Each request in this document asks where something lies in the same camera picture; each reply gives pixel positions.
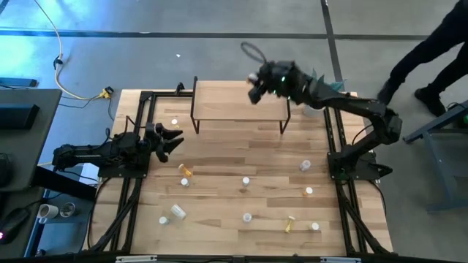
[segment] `gray floor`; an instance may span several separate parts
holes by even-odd
[[[62,30],[325,34],[320,0],[42,0]],[[427,35],[455,0],[328,0],[335,34]],[[0,29],[49,29],[33,1],[12,0],[0,14]],[[64,41],[65,87],[81,96],[102,88],[175,88],[178,82],[243,80],[257,64],[240,50],[244,39],[86,38]],[[315,68],[333,81],[326,39],[250,39],[268,59],[294,59],[304,71]],[[395,63],[415,41],[337,40],[346,89],[376,96]],[[404,121],[402,134],[432,119],[412,93],[430,83],[457,54],[458,47],[430,64],[419,66],[390,104]],[[33,77],[40,88],[56,88],[52,61],[59,52],[55,37],[0,37],[0,75]],[[468,79],[442,95],[445,104],[467,99]],[[114,99],[113,113],[117,106]],[[62,103],[80,102],[62,99]],[[41,156],[50,161],[64,143],[97,144],[111,127],[107,102],[92,102],[84,110],[60,107]],[[428,214],[425,206],[440,198],[430,158],[423,142],[398,142],[376,149],[378,160],[394,168],[382,180],[388,206],[388,227],[395,252],[405,256],[468,261],[468,209]],[[69,237],[77,226],[67,226]],[[53,242],[47,248],[53,249]]]

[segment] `person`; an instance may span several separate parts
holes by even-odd
[[[428,63],[446,53],[452,47],[463,43],[456,59],[445,67],[435,80],[425,88],[419,88],[415,97],[435,116],[445,113],[439,94],[449,85],[468,74],[468,0],[460,0],[442,21],[439,27],[415,49],[411,50],[390,73],[377,98],[388,105],[407,75],[417,66]]]

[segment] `white cable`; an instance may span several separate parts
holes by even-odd
[[[34,2],[36,2],[37,6],[41,9],[41,11],[44,13],[45,17],[49,20],[50,24],[52,24],[52,27],[53,27],[53,30],[56,32],[56,35],[57,35],[57,38],[58,38],[58,44],[60,45],[60,53],[58,55],[58,59],[61,61],[61,58],[63,56],[63,46],[62,46],[62,43],[61,43],[61,38],[60,38],[60,34],[59,34],[59,31],[57,30],[56,28],[56,25],[52,22],[52,20],[49,18],[49,15],[44,11],[44,9],[41,7],[41,5],[37,2],[37,0],[34,0]],[[55,73],[55,79],[56,79],[56,83],[57,83],[57,86],[63,91],[65,92],[66,94],[69,94],[70,96],[76,98],[76,99],[82,99],[82,100],[92,100],[92,99],[98,99],[100,98],[101,96],[100,95],[97,95],[95,97],[92,97],[92,98],[83,98],[81,96],[78,96],[78,95],[75,95],[73,94],[72,92],[68,91],[66,88],[64,88],[60,82],[59,82],[59,67],[60,67],[60,64],[57,64],[56,65],[56,73]]]

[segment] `computer mouse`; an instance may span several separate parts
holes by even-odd
[[[6,153],[0,153],[0,187],[12,180],[12,162]]]
[[[0,221],[0,244],[11,243],[16,238],[29,214],[27,208],[15,208]]]

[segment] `wood plank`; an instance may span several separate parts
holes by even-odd
[[[139,90],[122,91],[113,134],[123,131],[126,115],[135,119],[139,96]],[[283,135],[278,133],[276,122],[252,121],[203,121],[204,130],[195,134],[190,104],[189,98],[160,98],[156,102],[154,122],[172,129],[171,121],[177,119],[185,141],[170,154],[168,163],[151,157],[140,194],[132,253],[345,255],[336,190],[328,175],[328,142],[321,115],[306,117],[302,106],[292,106],[291,123]],[[350,142],[363,128],[363,119],[348,113],[342,116]],[[312,167],[302,172],[298,167],[304,159],[310,160]],[[180,184],[180,163],[193,172],[188,188]],[[247,187],[241,183],[244,176],[251,179]],[[122,179],[114,178],[101,191],[92,223],[93,243],[115,217],[121,184]],[[314,193],[303,197],[306,187],[312,187]],[[391,250],[379,192],[360,181],[356,189],[364,222]],[[185,220],[170,212],[175,204],[186,211]],[[244,213],[252,214],[251,223],[242,221]],[[159,225],[160,216],[168,217],[170,224]],[[290,234],[284,233],[288,216],[296,218]],[[320,225],[320,231],[309,230],[312,222]],[[350,227],[356,247],[354,225]]]
[[[196,120],[284,121],[287,101],[264,96],[258,104],[247,93],[252,84],[245,81],[198,81],[194,98]]]

